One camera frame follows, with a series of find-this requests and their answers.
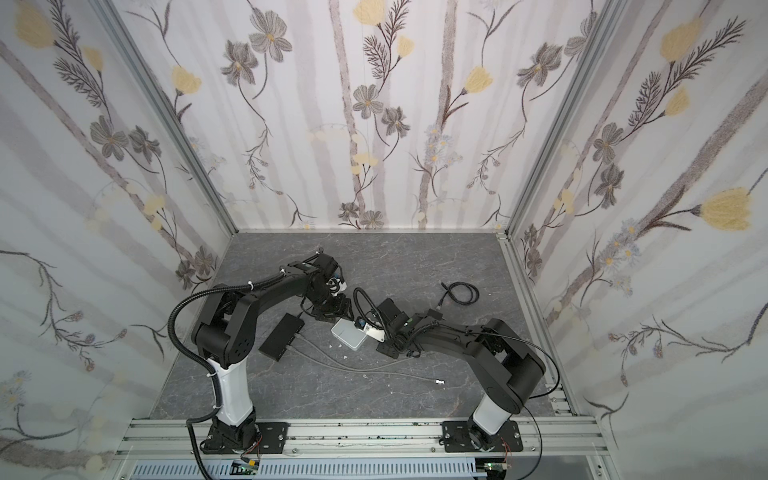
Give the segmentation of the white rectangular device box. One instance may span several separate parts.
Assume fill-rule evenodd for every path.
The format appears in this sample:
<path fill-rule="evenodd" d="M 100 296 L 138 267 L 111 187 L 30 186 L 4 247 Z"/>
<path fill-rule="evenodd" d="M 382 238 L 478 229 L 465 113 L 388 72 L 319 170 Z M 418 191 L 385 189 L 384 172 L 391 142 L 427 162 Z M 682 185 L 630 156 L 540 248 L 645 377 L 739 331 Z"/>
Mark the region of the white rectangular device box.
<path fill-rule="evenodd" d="M 347 348 L 358 351 L 368 336 L 353 321 L 339 319 L 331 328 L 332 335 Z"/>

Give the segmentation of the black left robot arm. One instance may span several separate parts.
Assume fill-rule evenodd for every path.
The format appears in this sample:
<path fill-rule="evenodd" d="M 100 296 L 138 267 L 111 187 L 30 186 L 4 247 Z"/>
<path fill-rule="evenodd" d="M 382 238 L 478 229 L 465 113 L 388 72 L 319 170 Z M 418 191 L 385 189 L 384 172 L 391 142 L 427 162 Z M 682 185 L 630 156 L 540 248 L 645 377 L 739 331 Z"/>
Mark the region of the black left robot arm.
<path fill-rule="evenodd" d="M 212 410 L 185 420 L 191 453 L 204 479 L 211 474 L 202 459 L 203 447 L 197 441 L 195 425 L 211 422 L 206 439 L 214 442 L 216 454 L 253 451 L 263 438 L 247 379 L 247 358 L 260 314 L 291 297 L 300 297 L 311 302 L 310 315 L 318 321 L 349 318 L 351 301 L 344 294 L 345 288 L 339 263 L 318 249 L 307 259 L 282 266 L 274 276 L 241 285 L 218 284 L 186 297 L 171 310 L 166 323 L 168 338 L 180 354 L 206 370 L 213 388 Z M 200 299 L 203 309 L 190 334 L 197 350 L 192 351 L 179 338 L 176 321 L 189 304 Z"/>

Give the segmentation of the black network switch box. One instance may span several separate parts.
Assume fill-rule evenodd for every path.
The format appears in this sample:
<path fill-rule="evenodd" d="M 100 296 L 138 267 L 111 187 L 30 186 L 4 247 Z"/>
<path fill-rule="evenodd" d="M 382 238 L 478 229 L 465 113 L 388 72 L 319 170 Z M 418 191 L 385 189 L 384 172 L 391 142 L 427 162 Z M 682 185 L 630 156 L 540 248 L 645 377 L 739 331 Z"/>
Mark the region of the black network switch box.
<path fill-rule="evenodd" d="M 304 326 L 305 321 L 300 316 L 286 313 L 259 346 L 259 352 L 279 362 Z"/>

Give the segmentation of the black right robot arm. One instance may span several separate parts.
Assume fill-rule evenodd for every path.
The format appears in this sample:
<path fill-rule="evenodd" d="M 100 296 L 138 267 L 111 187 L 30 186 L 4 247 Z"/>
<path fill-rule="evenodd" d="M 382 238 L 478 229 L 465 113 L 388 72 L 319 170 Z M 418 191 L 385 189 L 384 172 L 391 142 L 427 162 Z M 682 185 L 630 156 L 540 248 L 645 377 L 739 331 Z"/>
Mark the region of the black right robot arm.
<path fill-rule="evenodd" d="M 384 332 L 378 352 L 393 359 L 436 352 L 465 361 L 475 375 L 483 394 L 472 414 L 465 421 L 441 424 L 446 452 L 522 450 L 512 417 L 524 410 L 546 373 L 544 352 L 537 345 L 500 319 L 459 325 L 435 309 L 409 315 L 391 299 L 376 306 L 373 317 Z"/>

